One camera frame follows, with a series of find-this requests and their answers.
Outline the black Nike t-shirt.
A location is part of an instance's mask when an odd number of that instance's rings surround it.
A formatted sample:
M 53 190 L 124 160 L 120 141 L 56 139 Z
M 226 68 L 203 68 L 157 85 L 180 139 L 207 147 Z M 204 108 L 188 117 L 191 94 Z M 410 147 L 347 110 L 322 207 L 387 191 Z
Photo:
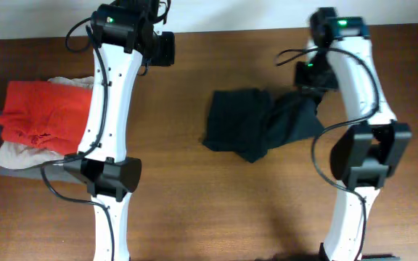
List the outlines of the black Nike t-shirt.
M 202 144 L 214 152 L 234 152 L 254 163 L 268 150 L 319 135 L 323 95 L 291 91 L 274 98 L 257 88 L 216 91 Z

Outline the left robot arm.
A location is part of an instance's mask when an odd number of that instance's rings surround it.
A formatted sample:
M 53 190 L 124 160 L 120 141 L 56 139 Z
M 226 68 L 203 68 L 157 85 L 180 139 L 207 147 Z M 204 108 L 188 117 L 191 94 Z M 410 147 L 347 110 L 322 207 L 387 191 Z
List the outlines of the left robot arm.
M 171 0 L 114 1 L 83 21 L 94 50 L 94 85 L 77 153 L 64 168 L 86 185 L 95 214 L 95 260 L 129 260 L 128 205 L 142 172 L 128 157 L 126 128 L 134 83 L 149 67 L 175 59 L 175 36 L 164 32 Z

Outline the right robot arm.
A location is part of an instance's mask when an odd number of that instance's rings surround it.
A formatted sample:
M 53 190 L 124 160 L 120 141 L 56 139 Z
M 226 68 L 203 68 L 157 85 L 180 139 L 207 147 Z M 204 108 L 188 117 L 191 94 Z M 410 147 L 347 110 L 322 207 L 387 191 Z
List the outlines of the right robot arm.
M 309 23 L 307 59 L 296 64 L 295 85 L 316 95 L 339 91 L 348 117 L 341 124 L 347 131 L 329 156 L 337 198 L 319 259 L 366 260 L 362 249 L 369 213 L 412 133 L 386 101 L 364 19 L 339 17 L 335 8 L 320 7 Z

